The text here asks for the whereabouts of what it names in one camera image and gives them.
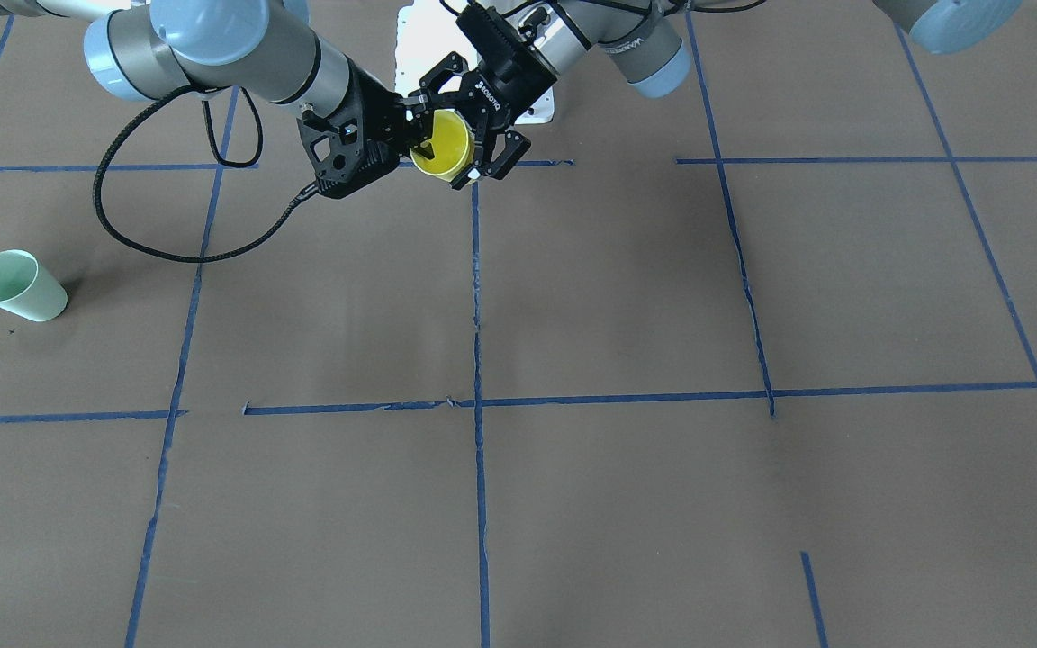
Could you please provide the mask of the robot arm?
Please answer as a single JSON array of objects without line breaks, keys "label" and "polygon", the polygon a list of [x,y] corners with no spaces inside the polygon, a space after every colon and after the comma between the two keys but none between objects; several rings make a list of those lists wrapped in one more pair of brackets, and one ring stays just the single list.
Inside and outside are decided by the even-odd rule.
[{"label": "robot arm", "polygon": [[431,116],[317,33],[304,1],[0,1],[86,21],[84,60],[124,100],[242,87],[295,115],[321,195],[341,200],[428,146]]},{"label": "robot arm", "polygon": [[523,168],[587,156],[633,166],[658,144],[681,165],[930,163],[933,128],[897,46],[955,55],[986,40],[1017,1],[658,1],[610,38],[552,33],[561,78],[522,107]]}]

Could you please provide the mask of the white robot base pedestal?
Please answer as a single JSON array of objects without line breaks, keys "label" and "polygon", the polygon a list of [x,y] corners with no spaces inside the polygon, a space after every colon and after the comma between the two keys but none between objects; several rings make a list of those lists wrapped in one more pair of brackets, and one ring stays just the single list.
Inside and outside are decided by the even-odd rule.
[{"label": "white robot base pedestal", "polygon": [[465,1],[412,1],[398,12],[394,91],[403,97],[419,90],[420,80],[437,63],[456,52],[470,69],[477,69],[481,55],[456,25]]}]

